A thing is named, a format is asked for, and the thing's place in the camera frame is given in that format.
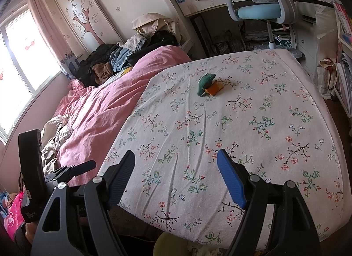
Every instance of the wooden floor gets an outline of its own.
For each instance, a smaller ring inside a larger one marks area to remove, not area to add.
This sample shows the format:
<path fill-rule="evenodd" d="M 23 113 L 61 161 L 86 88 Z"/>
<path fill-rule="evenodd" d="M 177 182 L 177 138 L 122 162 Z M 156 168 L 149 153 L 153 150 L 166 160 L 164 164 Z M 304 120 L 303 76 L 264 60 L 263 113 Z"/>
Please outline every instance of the wooden floor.
<path fill-rule="evenodd" d="M 331 100 L 325 100 L 325 102 L 340 134 L 342 145 L 344 147 L 347 168 L 350 173 L 350 183 L 352 184 L 352 140 L 348 134 L 350 125 L 344 109 L 339 102 L 335 103 Z M 350 220 L 344 227 L 321 242 L 321 248 L 324 256 L 352 255 L 352 221 Z"/>

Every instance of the blue chair seat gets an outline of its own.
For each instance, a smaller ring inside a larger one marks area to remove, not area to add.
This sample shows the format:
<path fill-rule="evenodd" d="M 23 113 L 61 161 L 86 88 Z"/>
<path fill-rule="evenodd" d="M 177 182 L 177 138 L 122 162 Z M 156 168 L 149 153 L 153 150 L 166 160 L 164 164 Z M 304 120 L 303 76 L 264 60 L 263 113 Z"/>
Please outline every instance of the blue chair seat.
<path fill-rule="evenodd" d="M 236 15 L 243 20 L 274 20 L 281 16 L 279 4 L 258 4 L 237 9 Z"/>

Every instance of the brown cloth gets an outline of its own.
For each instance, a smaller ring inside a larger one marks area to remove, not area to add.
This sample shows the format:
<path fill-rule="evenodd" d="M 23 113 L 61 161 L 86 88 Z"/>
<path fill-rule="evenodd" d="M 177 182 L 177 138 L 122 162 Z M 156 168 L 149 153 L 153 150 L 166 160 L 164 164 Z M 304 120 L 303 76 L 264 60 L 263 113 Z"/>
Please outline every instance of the brown cloth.
<path fill-rule="evenodd" d="M 99 85 L 102 85 L 112 76 L 112 67 L 109 62 L 98 63 L 94 65 L 92 69 L 95 73 L 95 82 Z"/>

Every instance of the orange object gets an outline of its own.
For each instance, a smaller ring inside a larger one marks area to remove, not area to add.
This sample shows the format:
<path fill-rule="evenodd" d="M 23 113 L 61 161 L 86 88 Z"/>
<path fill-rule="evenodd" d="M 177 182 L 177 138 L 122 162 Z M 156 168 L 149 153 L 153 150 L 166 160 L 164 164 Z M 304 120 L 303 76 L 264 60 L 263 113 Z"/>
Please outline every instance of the orange object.
<path fill-rule="evenodd" d="M 210 95 L 216 95 L 216 93 L 223 88 L 223 85 L 218 83 L 217 80 L 214 81 L 214 83 L 204 91 Z"/>

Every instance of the white floral fabric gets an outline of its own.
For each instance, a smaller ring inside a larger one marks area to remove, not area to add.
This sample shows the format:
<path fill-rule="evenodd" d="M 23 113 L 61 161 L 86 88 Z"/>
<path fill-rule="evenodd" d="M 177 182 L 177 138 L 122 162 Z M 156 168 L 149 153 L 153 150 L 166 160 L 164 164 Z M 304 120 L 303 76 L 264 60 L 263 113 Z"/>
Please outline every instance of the white floral fabric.
<path fill-rule="evenodd" d="M 216 96 L 197 95 L 206 73 L 224 86 Z M 286 50 L 233 53 L 159 73 L 99 174 L 133 151 L 136 165 L 120 206 L 164 231 L 227 248 L 243 210 L 219 174 L 219 149 L 266 182 L 293 180 L 321 240 L 348 221 L 351 190 L 335 124 Z M 268 206 L 258 249 L 265 248 L 272 212 Z"/>

